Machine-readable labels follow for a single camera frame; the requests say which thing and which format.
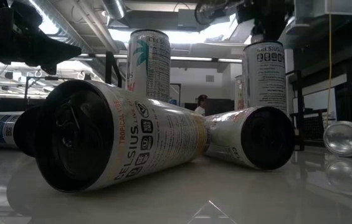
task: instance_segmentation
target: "celsius can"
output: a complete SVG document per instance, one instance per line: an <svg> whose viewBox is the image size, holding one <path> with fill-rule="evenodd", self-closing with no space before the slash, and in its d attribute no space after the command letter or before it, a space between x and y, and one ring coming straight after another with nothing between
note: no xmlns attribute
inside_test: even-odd
<svg viewBox="0 0 352 224"><path fill-rule="evenodd" d="M169 102L170 42L157 30L131 33L127 56L127 90Z"/></svg>
<svg viewBox="0 0 352 224"><path fill-rule="evenodd" d="M352 122L337 121L324 131L325 147L338 156L352 157Z"/></svg>
<svg viewBox="0 0 352 224"><path fill-rule="evenodd" d="M210 142L204 118L101 82L70 80L47 97L36 161L62 192L106 187L193 160Z"/></svg>
<svg viewBox="0 0 352 224"><path fill-rule="evenodd" d="M287 114L285 52L280 42L257 42L242 53L245 107L272 106Z"/></svg>
<svg viewBox="0 0 352 224"><path fill-rule="evenodd" d="M235 78L235 90L234 90L234 110L241 110L245 108L244 103L244 81L242 75Z"/></svg>
<svg viewBox="0 0 352 224"><path fill-rule="evenodd" d="M20 149L34 156L33 135L40 107L25 112L0 112L0 147Z"/></svg>
<svg viewBox="0 0 352 224"><path fill-rule="evenodd" d="M280 110L265 106L205 117L212 142L205 155L254 169L285 165L295 150L293 126Z"/></svg>

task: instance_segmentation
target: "wire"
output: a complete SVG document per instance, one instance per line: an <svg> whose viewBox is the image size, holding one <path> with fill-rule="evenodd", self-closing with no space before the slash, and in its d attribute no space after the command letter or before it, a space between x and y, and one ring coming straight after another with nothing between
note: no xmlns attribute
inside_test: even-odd
<svg viewBox="0 0 352 224"><path fill-rule="evenodd" d="M328 83L328 107L326 109L326 126L328 127L330 115L330 96L331 96L331 81L332 81L332 0L330 0L330 78Z"/></svg>
<svg viewBox="0 0 352 224"><path fill-rule="evenodd" d="M176 7L177 7L178 4L180 4L180 3L183 3L185 6L187 6L188 9L191 10L191 8L190 8L187 4L185 4L185 2L177 2L177 4L174 6L173 12L176 12Z"/></svg>

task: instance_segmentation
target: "can bottom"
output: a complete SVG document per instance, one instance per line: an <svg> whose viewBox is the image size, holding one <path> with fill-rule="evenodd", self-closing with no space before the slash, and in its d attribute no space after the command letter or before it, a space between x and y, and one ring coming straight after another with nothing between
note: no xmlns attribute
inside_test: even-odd
<svg viewBox="0 0 352 224"><path fill-rule="evenodd" d="M295 150L295 133L289 118L273 107L261 107L246 119L241 144L257 168L274 170L285 165Z"/></svg>
<svg viewBox="0 0 352 224"><path fill-rule="evenodd" d="M55 189L85 190L105 170L113 120L104 99L91 83L80 80L59 85L47 97L36 130L36 161Z"/></svg>

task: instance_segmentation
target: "energy drink can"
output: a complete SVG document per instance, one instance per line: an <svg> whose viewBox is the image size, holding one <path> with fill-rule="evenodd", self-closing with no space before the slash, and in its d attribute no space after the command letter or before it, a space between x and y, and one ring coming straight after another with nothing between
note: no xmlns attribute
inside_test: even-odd
<svg viewBox="0 0 352 224"><path fill-rule="evenodd" d="M325 147L338 156L352 157L352 122L337 121L324 131Z"/></svg>
<svg viewBox="0 0 352 224"><path fill-rule="evenodd" d="M242 53L244 103L273 106L287 114L285 52L280 42L257 42Z"/></svg>
<svg viewBox="0 0 352 224"><path fill-rule="evenodd" d="M193 160L210 131L192 111L100 82L70 80L47 97L36 161L62 192L117 184Z"/></svg>
<svg viewBox="0 0 352 224"><path fill-rule="evenodd" d="M127 61L127 90L168 103L169 37L157 30L143 29L132 32Z"/></svg>
<svg viewBox="0 0 352 224"><path fill-rule="evenodd" d="M34 157L34 130L40 107L25 112L0 112L0 147L20 149Z"/></svg>
<svg viewBox="0 0 352 224"><path fill-rule="evenodd" d="M235 78L235 99L234 99L234 110L242 110L245 108L244 103L244 81L242 75Z"/></svg>
<svg viewBox="0 0 352 224"><path fill-rule="evenodd" d="M274 170L285 165L295 150L292 123L276 108L253 107L205 119L212 133L207 156Z"/></svg>

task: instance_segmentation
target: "nutrition label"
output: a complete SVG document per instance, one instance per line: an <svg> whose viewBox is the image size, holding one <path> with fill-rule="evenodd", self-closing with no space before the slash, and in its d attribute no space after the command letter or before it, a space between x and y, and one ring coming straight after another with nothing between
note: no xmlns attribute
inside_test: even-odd
<svg viewBox="0 0 352 224"><path fill-rule="evenodd" d="M168 47L150 44L148 63L147 97L168 102L170 88L170 51Z"/></svg>

